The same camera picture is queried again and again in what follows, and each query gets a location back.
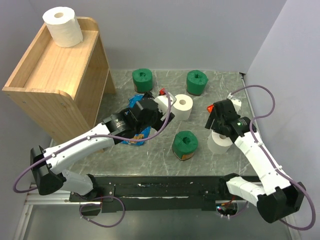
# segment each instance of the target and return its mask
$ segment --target marble table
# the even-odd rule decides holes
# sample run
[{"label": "marble table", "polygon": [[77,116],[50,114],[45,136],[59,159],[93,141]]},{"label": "marble table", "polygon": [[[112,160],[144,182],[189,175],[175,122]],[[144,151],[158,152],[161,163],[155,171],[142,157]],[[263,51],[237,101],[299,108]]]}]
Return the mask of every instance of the marble table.
[{"label": "marble table", "polygon": [[[95,176],[224,176],[236,173],[241,176],[255,176],[256,173],[246,157],[235,145],[226,154],[212,154],[207,146],[210,130],[205,128],[209,113],[207,106],[225,99],[228,93],[243,86],[237,72],[203,71],[209,81],[201,96],[186,93],[187,70],[154,70],[152,93],[166,88],[173,95],[187,94],[193,99],[193,108],[187,121],[172,122],[156,138],[142,146],[119,143],[104,153],[93,153],[72,165],[70,170]],[[113,70],[117,94],[105,94],[102,98],[97,123],[125,108],[128,98],[136,94],[132,71]],[[252,119],[253,114],[245,91],[236,95],[242,101],[241,116]],[[174,136],[190,130],[199,144],[194,156],[180,161],[172,151]]]}]

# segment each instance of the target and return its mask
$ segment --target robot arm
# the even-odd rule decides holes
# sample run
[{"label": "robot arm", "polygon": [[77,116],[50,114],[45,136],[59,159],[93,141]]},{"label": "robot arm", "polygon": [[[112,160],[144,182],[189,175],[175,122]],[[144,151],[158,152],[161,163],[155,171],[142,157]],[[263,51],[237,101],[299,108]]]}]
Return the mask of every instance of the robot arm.
[{"label": "robot arm", "polygon": [[[63,144],[46,149],[40,146],[34,147],[31,150],[31,164],[51,156],[50,159],[32,169],[39,194],[48,195],[57,190],[65,190],[78,193],[87,199],[96,197],[99,188],[95,185],[95,178],[89,174],[80,175],[71,172],[67,168],[91,153],[112,147],[122,141],[103,137],[105,135],[131,139],[146,127],[152,127],[158,131],[168,114],[169,103],[164,91],[160,94],[162,95],[154,98],[150,92],[146,93],[132,108],[125,108],[119,113],[112,114],[93,129]],[[170,93],[169,95],[172,106],[176,98]],[[170,113],[168,123],[173,118],[174,115]]]},{"label": "robot arm", "polygon": [[213,104],[205,128],[229,137],[247,157],[262,183],[261,187],[232,173],[221,179],[220,193],[225,196],[239,196],[257,206],[260,215],[268,223],[273,223],[300,209],[303,193],[276,172],[279,170],[288,176],[264,146],[273,164],[269,161],[260,148],[263,142],[255,126],[252,126],[252,129],[258,142],[250,132],[250,119],[238,115],[230,99]]}]

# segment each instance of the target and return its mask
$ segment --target white toilet paper roll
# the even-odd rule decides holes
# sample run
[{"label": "white toilet paper roll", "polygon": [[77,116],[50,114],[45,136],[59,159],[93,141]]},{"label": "white toilet paper roll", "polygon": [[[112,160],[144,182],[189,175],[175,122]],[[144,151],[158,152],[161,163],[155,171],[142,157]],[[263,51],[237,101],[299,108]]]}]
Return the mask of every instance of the white toilet paper roll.
[{"label": "white toilet paper roll", "polygon": [[82,35],[75,11],[70,7],[58,6],[42,16],[55,44],[69,48],[82,42]]},{"label": "white toilet paper roll", "polygon": [[194,104],[192,98],[184,94],[178,94],[175,98],[176,102],[173,104],[171,110],[175,116],[174,119],[178,121],[187,120],[190,117],[192,106]]},{"label": "white toilet paper roll", "polygon": [[207,144],[213,154],[225,154],[233,143],[230,137],[212,131],[208,137]]}]

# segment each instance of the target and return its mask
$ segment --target white wall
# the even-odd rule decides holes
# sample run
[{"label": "white wall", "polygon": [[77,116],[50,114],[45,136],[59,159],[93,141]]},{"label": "white wall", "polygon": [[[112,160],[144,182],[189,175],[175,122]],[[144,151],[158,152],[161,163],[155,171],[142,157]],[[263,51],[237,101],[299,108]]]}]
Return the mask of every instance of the white wall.
[{"label": "white wall", "polygon": [[[254,59],[245,82],[269,88],[274,113],[259,121],[263,140],[285,171],[307,188],[320,213],[320,1],[288,0]],[[249,95],[256,115],[267,113],[271,100],[260,90]],[[304,200],[296,213],[300,226],[311,219]],[[320,221],[303,239],[319,239]]]},{"label": "white wall", "polygon": [[95,18],[114,69],[246,73],[286,0],[29,0]]},{"label": "white wall", "polygon": [[[5,85],[23,53],[42,25],[28,1],[0,0],[0,89]],[[25,194],[12,191],[15,178],[30,165],[30,149],[48,146],[49,137],[0,92],[0,224],[1,239],[13,238]],[[19,187],[28,188],[32,175],[21,180]]]}]

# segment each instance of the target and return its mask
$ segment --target green foam cylinder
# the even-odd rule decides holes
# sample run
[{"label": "green foam cylinder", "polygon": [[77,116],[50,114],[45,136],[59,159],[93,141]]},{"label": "green foam cylinder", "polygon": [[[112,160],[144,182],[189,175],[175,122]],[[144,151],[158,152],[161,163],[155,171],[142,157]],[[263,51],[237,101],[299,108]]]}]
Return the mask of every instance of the green foam cylinder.
[{"label": "green foam cylinder", "polygon": [[190,71],[186,76],[186,90],[191,95],[200,96],[204,92],[207,82],[208,78],[202,71]]},{"label": "green foam cylinder", "polygon": [[172,143],[172,151],[181,161],[191,158],[198,148],[198,139],[191,131],[178,132]]},{"label": "green foam cylinder", "polygon": [[144,94],[145,92],[151,91],[152,82],[152,72],[147,68],[139,68],[132,72],[134,90],[139,94]]}]

